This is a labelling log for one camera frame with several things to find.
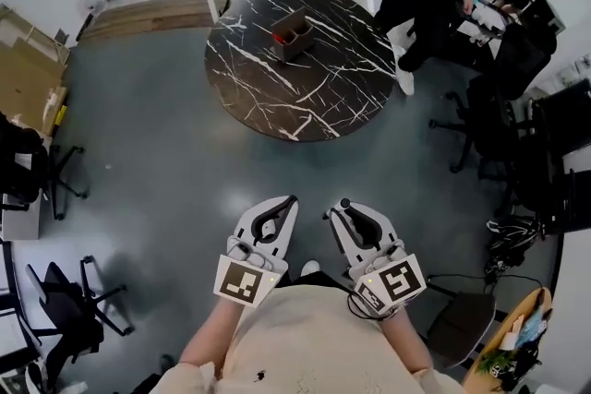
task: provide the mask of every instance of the shoe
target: shoe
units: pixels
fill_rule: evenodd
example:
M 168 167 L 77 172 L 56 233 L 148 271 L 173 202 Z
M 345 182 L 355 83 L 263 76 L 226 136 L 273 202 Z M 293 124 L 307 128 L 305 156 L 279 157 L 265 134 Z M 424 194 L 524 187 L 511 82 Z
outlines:
M 398 67 L 398 61 L 406 54 L 406 50 L 402 46 L 392 43 L 392 50 L 394 51 L 394 59 L 396 60 L 396 78 L 400 89 L 406 95 L 413 95 L 415 93 L 415 76 L 410 71 L 404 71 Z
M 310 259 L 309 262 L 306 263 L 302 268 L 302 273 L 300 276 L 307 276 L 308 274 L 318 271 L 320 271 L 320 263 L 314 259 Z

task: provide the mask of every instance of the black marble tabletop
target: black marble tabletop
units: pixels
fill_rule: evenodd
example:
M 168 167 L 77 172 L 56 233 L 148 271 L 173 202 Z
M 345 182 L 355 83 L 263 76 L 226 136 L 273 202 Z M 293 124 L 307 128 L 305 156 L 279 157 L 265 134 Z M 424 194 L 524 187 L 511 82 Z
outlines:
M 271 48 L 271 25 L 302 6 L 315 43 L 283 64 Z M 392 92 L 392 47 L 371 25 L 352 0 L 240 0 L 211 31 L 208 79 L 223 107 L 260 133 L 341 137 L 369 122 Z

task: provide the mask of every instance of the gray floor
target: gray floor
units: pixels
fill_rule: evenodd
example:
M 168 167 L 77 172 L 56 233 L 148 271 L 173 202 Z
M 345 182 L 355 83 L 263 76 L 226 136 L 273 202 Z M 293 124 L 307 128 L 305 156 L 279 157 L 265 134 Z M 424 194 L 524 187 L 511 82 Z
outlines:
M 203 70 L 206 30 L 174 30 L 77 48 L 63 145 L 87 153 L 72 167 L 73 184 L 90 197 L 70 201 L 64 221 L 46 215 L 43 237 L 15 245 L 22 271 L 41 273 L 50 261 L 78 280 L 78 260 L 94 255 L 105 286 L 126 282 L 123 298 L 136 333 L 108 329 L 97 354 L 69 364 L 66 380 L 90 393 L 129 392 L 157 368 L 160 353 L 178 355 L 208 314 L 219 254 L 240 214 L 261 200 L 300 198 L 288 252 L 293 273 L 310 258 L 336 276 L 344 270 L 330 229 L 320 219 L 336 199 L 350 197 L 391 217 L 407 249 L 429 273 L 480 275 L 488 240 L 484 223 L 502 187 L 479 182 L 476 156 L 464 172 L 448 171 L 461 138 L 429 130 L 430 117 L 453 119 L 441 98 L 463 90 L 474 73 L 430 61 L 416 74 L 416 95 L 395 88 L 385 110 L 353 135 L 323 143 L 287 143 L 238 123 L 211 93 Z M 556 245 L 539 243 L 518 269 L 549 284 Z M 47 324 L 20 274 L 30 317 Z M 479 290 L 478 281 L 439 281 Z M 510 309 L 535 284 L 505 280 L 501 308 Z M 410 307 L 424 332 L 445 298 L 427 290 Z

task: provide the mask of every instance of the wooden tabletop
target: wooden tabletop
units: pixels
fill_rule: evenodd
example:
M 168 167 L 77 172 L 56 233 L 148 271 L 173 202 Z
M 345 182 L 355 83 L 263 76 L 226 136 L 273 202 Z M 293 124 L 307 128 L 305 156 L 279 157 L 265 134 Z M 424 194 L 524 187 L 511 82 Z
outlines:
M 470 371 L 468 371 L 468 374 L 465 376 L 462 386 L 468 394 L 491 394 L 493 392 L 498 394 L 499 392 L 502 392 L 500 390 L 501 382 L 499 379 L 492 375 L 481 375 L 477 373 L 476 370 L 478 369 L 480 360 L 486 353 L 499 348 L 505 333 L 511 330 L 513 322 L 517 320 L 519 316 L 525 316 L 525 320 L 527 320 L 527 318 L 533 314 L 536 309 L 537 295 L 540 291 L 544 291 L 544 312 L 552 308 L 552 296 L 550 295 L 550 291 L 547 288 L 542 288 L 529 293 L 527 297 L 513 309 L 507 318 L 503 320 L 494 337 L 488 341 L 487 345 L 474 361 L 474 364 L 472 364 Z

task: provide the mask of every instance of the cardboard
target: cardboard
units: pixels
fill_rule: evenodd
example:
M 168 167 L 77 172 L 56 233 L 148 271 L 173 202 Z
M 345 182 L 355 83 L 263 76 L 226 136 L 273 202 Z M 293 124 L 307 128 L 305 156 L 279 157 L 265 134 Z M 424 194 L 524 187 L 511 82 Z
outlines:
M 55 77 L 0 43 L 0 111 L 8 120 L 50 135 L 66 96 Z
M 18 38 L 12 48 L 31 64 L 39 67 L 47 74 L 52 76 L 54 78 L 54 87 L 59 87 L 62 85 L 62 76 L 66 70 L 64 65 L 57 63 L 46 54 L 40 52 L 34 46 L 31 46 L 25 42 L 22 38 Z

